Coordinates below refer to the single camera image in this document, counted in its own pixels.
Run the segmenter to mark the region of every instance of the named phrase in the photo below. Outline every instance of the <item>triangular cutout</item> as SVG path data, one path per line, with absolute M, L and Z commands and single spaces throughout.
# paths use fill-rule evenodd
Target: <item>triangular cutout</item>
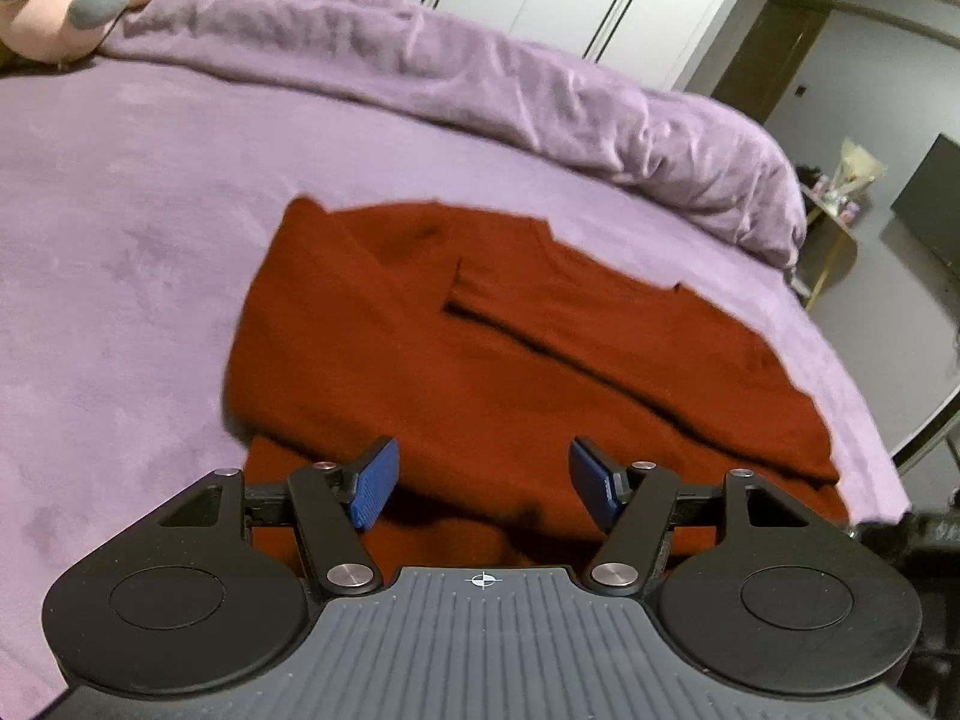
M 747 516 L 755 528 L 805 528 L 808 525 L 763 488 L 747 493 Z
M 194 495 L 176 512 L 160 522 L 163 528 L 210 528 L 217 524 L 220 515 L 220 498 L 224 489 L 210 485 Z

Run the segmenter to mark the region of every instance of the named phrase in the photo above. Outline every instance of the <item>metal screw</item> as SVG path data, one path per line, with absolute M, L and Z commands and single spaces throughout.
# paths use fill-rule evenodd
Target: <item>metal screw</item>
M 640 579 L 637 570 L 625 562 L 602 562 L 594 567 L 590 576 L 597 583 L 606 584 L 608 587 L 626 587 Z
M 339 587 L 362 587 L 373 580 L 373 569 L 358 562 L 342 562 L 326 572 L 326 579 Z

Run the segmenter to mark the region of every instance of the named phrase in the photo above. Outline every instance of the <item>white wall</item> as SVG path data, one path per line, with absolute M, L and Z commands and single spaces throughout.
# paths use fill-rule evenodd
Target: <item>white wall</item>
M 688 92 L 709 97 L 717 86 L 727 66 L 740 49 L 747 32 L 754 25 L 767 0 L 737 0 L 726 22 L 717 32 L 713 43 L 697 65 L 689 83 Z
M 888 448 L 960 384 L 960 295 L 890 205 L 940 132 L 960 138 L 960 52 L 863 16 L 834 12 L 767 128 L 797 162 L 832 172 L 843 138 L 889 166 L 857 221 L 851 270 L 812 316 L 870 405 Z M 808 91 L 793 95 L 798 84 Z

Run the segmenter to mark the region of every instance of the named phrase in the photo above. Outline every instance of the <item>bed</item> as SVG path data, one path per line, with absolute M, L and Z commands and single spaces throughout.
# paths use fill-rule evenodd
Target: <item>bed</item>
M 721 240 L 710 229 L 715 208 L 678 213 L 644 199 L 623 175 L 485 119 L 482 105 L 470 121 L 451 119 L 443 105 L 452 82 L 443 76 L 418 77 L 404 98 L 425 112 L 404 112 L 390 88 L 372 91 L 350 73 L 311 85 L 308 64 L 271 65 L 270 50 L 310 35 L 291 37 L 295 24 L 268 0 L 254 3 L 259 15 L 236 17 L 236 52 L 195 40 L 203 27 L 195 13 L 184 16 L 190 40 L 158 26 L 170 22 L 162 7 L 182 13 L 188 1 L 157 0 L 129 16 L 100 55 L 69 74 L 0 79 L 4 720 L 32 716 L 62 688 L 40 629 L 56 576 L 210 469 L 243 464 L 245 447 L 222 409 L 224 363 L 248 284 L 300 193 L 333 209 L 436 197 L 534 215 L 613 269 L 689 285 L 761 333 L 795 386 L 811 394 L 851 519 L 896 519 L 907 508 L 863 398 L 784 285 L 788 264 L 761 261 L 750 240 Z M 352 19 L 370 2 L 416 7 L 296 1 L 327 26 L 330 1 Z M 215 15 L 216 1 L 198 4 Z M 446 18 L 454 34 L 469 29 Z M 275 41 L 267 52 L 264 32 Z M 383 58 L 369 42 L 358 45 L 367 60 Z M 524 50 L 552 56 L 574 86 L 593 88 L 591 74 L 600 73 L 540 47 Z M 511 61 L 493 56 L 501 70 Z M 461 90 L 482 90 L 485 76 L 465 67 Z M 544 89 L 560 100 L 565 93 Z M 707 104 L 644 99 L 651 117 L 658 105 Z M 690 157 L 712 156 L 691 147 Z

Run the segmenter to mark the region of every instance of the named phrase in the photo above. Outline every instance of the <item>purple bed sheet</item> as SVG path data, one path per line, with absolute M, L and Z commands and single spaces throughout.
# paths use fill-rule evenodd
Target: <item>purple bed sheet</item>
M 907 508 L 863 398 L 778 269 L 611 184 L 493 140 L 309 91 L 97 57 L 0 79 L 0 716 L 64 683 L 40 629 L 72 562 L 243 463 L 221 385 L 246 288 L 297 193 L 410 197 L 554 235 L 762 333 L 815 399 L 856 520 Z

